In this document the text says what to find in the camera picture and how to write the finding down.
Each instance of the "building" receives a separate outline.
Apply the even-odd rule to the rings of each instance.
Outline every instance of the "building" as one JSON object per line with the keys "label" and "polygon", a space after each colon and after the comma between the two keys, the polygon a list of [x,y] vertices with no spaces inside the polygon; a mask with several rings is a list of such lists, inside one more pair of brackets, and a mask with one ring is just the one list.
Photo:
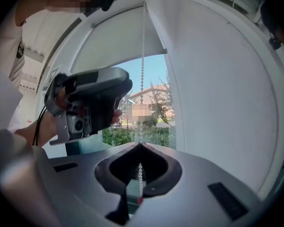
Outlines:
{"label": "building", "polygon": [[[159,94],[159,100],[156,100],[154,92]],[[167,94],[168,87],[165,85],[155,85],[149,87],[142,92],[137,92],[131,95],[129,98],[134,103],[131,104],[126,111],[128,119],[131,121],[144,121],[147,116],[155,114],[158,116],[158,104],[166,105],[167,104]]]}

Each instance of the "curved white enclosure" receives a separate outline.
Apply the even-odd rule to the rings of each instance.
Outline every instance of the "curved white enclosure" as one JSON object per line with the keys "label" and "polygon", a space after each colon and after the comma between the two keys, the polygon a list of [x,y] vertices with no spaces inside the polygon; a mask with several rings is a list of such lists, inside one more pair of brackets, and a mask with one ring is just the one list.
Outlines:
{"label": "curved white enclosure", "polygon": [[[126,0],[121,1],[118,4],[126,6]],[[140,6],[143,0],[136,1]],[[153,48],[147,49],[150,54],[167,50],[177,149],[214,162],[265,198],[284,158],[284,67],[280,58],[250,20],[220,2],[144,1],[154,25],[149,25],[148,38]],[[51,70],[60,65],[73,72],[97,68],[96,63],[88,65],[97,61],[91,55],[101,53],[95,48],[102,39],[109,42],[103,33],[95,36],[97,30],[113,33],[122,27],[122,21],[126,28],[130,18],[141,19],[141,9],[124,11],[112,15],[114,23],[107,20],[94,31],[91,25],[98,22],[98,11],[83,21],[59,50]],[[99,56],[99,67],[136,57],[136,47],[131,45],[139,39],[125,38],[131,42],[120,41],[123,54],[116,61]]]}

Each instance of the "white sleeve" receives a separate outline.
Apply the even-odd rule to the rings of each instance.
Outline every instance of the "white sleeve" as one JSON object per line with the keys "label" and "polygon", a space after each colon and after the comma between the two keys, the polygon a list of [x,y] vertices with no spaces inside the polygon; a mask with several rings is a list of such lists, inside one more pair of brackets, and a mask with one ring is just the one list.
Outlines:
{"label": "white sleeve", "polygon": [[0,69],[10,76],[15,63],[18,47],[22,40],[22,27],[16,26],[16,5],[0,25]]}
{"label": "white sleeve", "polygon": [[18,107],[14,111],[13,116],[11,117],[7,130],[14,134],[16,130],[21,129],[21,128],[22,127],[21,127],[21,123],[19,119],[19,105],[18,105]]}

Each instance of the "window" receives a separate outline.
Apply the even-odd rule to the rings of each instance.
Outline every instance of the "window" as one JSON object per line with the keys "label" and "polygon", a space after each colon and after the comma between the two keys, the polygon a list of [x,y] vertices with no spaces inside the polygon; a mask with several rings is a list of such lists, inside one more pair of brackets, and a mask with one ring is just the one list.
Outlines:
{"label": "window", "polygon": [[141,59],[116,67],[126,70],[133,81],[132,90],[119,104],[119,109],[123,111],[120,124],[114,124],[89,138],[66,144],[67,153],[85,154],[138,142],[141,126],[142,141],[176,149],[175,112],[164,56],[145,58],[142,92]]}

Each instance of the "hand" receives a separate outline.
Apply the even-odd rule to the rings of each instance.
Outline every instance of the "hand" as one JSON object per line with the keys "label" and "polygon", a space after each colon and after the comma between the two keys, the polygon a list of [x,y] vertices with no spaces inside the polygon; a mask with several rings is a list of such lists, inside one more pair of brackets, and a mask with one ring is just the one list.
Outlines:
{"label": "hand", "polygon": [[[62,89],[60,89],[57,97],[55,98],[55,102],[56,102],[58,107],[60,107],[64,110],[67,110],[70,106],[65,102],[65,98],[66,98],[66,92],[65,92],[65,88],[63,87]],[[78,114],[79,114],[79,116],[83,116],[83,110],[79,109]],[[111,124],[118,123],[120,121],[121,115],[122,115],[121,110],[115,110]]]}

